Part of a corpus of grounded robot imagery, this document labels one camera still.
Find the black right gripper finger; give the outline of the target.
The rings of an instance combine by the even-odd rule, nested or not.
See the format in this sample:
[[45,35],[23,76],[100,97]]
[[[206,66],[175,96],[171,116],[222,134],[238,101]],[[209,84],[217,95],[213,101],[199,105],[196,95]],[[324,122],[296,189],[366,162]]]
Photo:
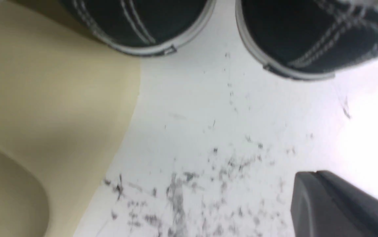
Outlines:
[[378,237],[378,199],[330,171],[296,173],[290,211],[296,237]]

